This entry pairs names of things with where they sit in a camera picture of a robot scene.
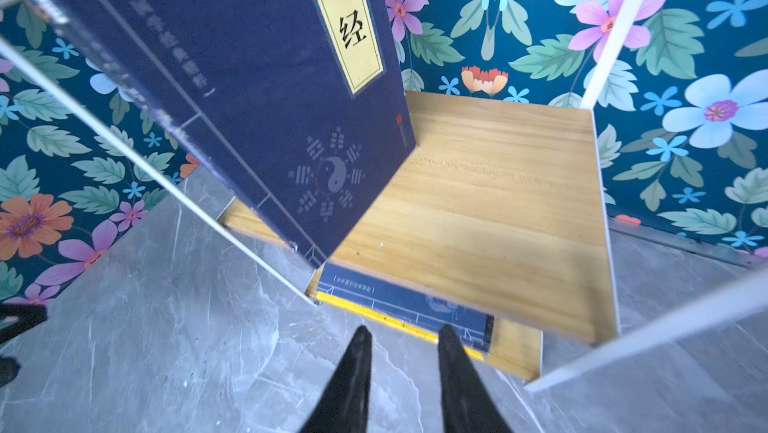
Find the yellow book on lower shelf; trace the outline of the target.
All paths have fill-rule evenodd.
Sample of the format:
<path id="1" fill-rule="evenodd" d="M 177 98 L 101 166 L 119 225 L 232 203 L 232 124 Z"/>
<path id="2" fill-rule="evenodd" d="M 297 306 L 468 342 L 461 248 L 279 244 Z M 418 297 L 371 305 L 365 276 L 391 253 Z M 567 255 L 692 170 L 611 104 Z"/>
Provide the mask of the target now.
<path id="1" fill-rule="evenodd" d="M 476 336 L 471 330 L 439 319 L 422 316 L 421 314 L 416 314 L 413 318 L 410 318 L 408 315 L 390 313 L 325 292 L 318 292 L 316 299 L 321 303 L 327 303 L 342 310 L 355 313 L 366 319 L 434 344 L 438 343 L 440 329 L 444 326 L 452 326 L 471 358 L 484 361 L 490 353 L 491 344 L 484 338 Z"/>

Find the navy book yellow label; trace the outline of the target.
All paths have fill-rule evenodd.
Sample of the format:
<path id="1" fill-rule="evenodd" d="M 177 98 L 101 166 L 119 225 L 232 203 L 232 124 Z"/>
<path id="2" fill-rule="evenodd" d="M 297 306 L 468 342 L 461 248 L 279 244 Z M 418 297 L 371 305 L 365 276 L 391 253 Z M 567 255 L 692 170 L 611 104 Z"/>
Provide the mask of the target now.
<path id="1" fill-rule="evenodd" d="M 490 315 L 331 263 L 319 274 L 316 294 L 318 292 L 410 318 L 416 314 L 429 316 L 471 330 L 492 343 L 494 318 Z"/>

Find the white wooden two-tier shelf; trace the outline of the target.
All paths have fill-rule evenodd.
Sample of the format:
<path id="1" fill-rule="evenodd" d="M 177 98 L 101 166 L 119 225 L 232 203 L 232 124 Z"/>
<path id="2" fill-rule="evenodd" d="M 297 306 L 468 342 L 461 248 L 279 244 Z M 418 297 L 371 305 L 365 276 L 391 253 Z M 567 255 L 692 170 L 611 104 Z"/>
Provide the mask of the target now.
<path id="1" fill-rule="evenodd" d="M 307 263 L 236 195 L 226 227 L 541 335 L 620 336 L 607 221 L 767 255 L 767 0 L 385 0 L 415 148 Z M 1 284 L 47 305 L 204 165 L 27 0 L 1 25 Z"/>

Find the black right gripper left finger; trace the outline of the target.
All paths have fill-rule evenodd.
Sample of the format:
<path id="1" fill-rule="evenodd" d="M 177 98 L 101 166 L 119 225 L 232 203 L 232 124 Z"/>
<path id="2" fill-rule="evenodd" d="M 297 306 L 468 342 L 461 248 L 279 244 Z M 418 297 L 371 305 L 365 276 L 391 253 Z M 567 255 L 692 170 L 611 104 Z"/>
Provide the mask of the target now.
<path id="1" fill-rule="evenodd" d="M 300 432 L 366 432 L 372 372 L 372 334 L 359 326 Z"/>

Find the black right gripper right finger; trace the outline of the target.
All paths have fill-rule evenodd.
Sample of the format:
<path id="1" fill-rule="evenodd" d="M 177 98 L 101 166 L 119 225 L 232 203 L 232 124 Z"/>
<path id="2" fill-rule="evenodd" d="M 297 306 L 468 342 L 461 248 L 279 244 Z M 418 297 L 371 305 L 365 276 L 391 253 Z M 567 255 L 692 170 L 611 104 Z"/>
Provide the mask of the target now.
<path id="1" fill-rule="evenodd" d="M 439 331 L 438 356 L 444 431 L 511 433 L 451 325 Z"/>

